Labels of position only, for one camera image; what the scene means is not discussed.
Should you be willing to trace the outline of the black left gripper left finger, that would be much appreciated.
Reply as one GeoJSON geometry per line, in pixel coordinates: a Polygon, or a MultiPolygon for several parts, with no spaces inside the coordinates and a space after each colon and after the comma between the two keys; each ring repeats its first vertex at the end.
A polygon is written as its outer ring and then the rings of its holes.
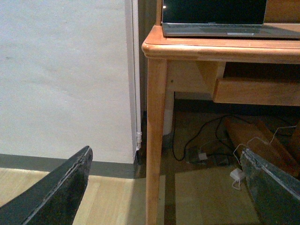
{"type": "Polygon", "coordinates": [[[2,225],[71,225],[88,185],[93,151],[84,147],[0,208],[2,225]]]}

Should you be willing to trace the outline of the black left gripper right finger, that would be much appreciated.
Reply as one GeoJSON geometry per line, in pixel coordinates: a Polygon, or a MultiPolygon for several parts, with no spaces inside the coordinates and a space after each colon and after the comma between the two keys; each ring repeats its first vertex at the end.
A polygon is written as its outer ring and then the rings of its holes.
{"type": "Polygon", "coordinates": [[[250,149],[243,150],[240,163],[262,223],[298,225],[300,181],[250,149]]]}

